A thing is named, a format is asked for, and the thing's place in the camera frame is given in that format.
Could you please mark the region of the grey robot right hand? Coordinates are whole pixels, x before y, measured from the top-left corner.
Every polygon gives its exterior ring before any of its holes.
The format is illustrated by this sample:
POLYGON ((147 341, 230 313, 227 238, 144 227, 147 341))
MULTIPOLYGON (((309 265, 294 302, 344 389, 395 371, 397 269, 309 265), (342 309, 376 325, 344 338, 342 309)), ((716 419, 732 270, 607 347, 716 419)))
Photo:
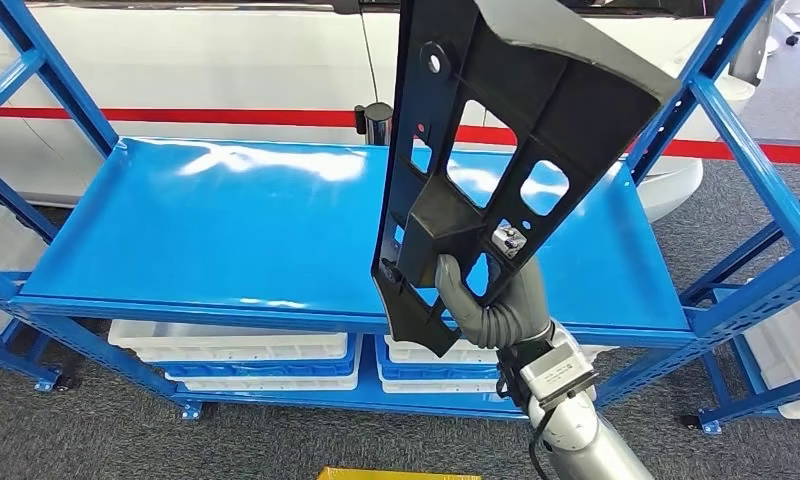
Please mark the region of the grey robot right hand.
POLYGON ((480 305, 463 283, 458 260, 441 254, 435 285, 464 334, 480 343, 516 342, 551 325, 539 258, 534 255, 488 306, 480 305))

